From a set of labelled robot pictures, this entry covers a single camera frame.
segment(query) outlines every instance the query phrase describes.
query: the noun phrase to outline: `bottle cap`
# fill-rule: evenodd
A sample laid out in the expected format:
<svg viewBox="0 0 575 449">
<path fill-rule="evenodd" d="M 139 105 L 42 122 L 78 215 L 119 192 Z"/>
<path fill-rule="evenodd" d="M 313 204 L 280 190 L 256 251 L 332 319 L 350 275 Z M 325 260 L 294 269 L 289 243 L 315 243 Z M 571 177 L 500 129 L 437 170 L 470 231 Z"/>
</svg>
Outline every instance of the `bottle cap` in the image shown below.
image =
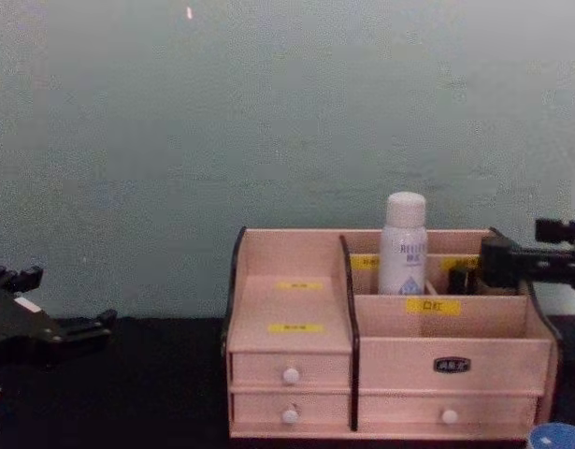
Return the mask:
<svg viewBox="0 0 575 449">
<path fill-rule="evenodd" d="M 426 221 L 426 199 L 412 192 L 399 192 L 387 201 L 387 225 L 422 227 Z"/>
</svg>

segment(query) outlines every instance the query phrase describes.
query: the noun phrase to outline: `pink wooden organizer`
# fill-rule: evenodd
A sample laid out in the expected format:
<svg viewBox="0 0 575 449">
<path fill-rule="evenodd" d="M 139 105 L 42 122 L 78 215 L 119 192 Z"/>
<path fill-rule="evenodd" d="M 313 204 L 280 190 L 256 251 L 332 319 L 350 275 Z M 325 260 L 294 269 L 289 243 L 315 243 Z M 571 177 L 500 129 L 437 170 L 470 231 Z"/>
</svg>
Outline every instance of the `pink wooden organizer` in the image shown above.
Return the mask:
<svg viewBox="0 0 575 449">
<path fill-rule="evenodd" d="M 532 286 L 444 294 L 492 232 L 429 231 L 425 296 L 401 297 L 377 295 L 380 230 L 243 229 L 223 334 L 230 436 L 525 439 L 550 417 L 559 362 Z M 453 357 L 468 370 L 437 369 Z"/>
</svg>

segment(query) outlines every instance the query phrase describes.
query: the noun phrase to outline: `organizer shelf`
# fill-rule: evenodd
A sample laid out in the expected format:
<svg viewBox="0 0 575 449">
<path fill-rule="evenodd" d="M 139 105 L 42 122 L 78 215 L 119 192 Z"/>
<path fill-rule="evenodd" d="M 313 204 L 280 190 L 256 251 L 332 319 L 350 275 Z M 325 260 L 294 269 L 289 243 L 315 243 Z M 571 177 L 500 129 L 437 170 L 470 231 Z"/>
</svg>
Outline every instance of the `organizer shelf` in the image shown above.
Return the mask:
<svg viewBox="0 0 575 449">
<path fill-rule="evenodd" d="M 223 353 L 232 438 L 522 440 L 556 331 L 531 284 L 446 295 L 495 230 L 428 231 L 425 295 L 377 294 L 380 230 L 242 229 Z"/>
</svg>

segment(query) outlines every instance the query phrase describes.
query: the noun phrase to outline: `white bottle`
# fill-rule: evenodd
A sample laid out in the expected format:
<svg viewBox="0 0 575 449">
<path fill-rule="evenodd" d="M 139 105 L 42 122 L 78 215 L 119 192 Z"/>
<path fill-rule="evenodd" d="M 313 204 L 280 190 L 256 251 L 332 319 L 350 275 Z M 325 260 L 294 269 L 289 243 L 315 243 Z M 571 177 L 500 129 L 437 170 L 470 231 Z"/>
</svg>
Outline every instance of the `white bottle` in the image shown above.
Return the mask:
<svg viewBox="0 0 575 449">
<path fill-rule="evenodd" d="M 387 222 L 381 234 L 379 293 L 423 295 L 428 236 L 426 199 L 399 192 L 387 201 Z"/>
</svg>

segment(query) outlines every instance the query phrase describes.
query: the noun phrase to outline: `gray wall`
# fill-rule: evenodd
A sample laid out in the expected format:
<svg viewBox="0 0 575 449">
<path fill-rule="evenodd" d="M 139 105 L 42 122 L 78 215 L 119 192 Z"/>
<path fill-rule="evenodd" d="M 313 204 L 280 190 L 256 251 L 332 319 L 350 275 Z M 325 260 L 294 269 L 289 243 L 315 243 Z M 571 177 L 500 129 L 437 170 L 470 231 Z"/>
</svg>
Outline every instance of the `gray wall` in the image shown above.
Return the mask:
<svg viewBox="0 0 575 449">
<path fill-rule="evenodd" d="M 528 243 L 573 153 L 575 0 L 0 0 L 0 263 L 54 315 L 221 315 L 242 225 L 402 189 Z"/>
</svg>

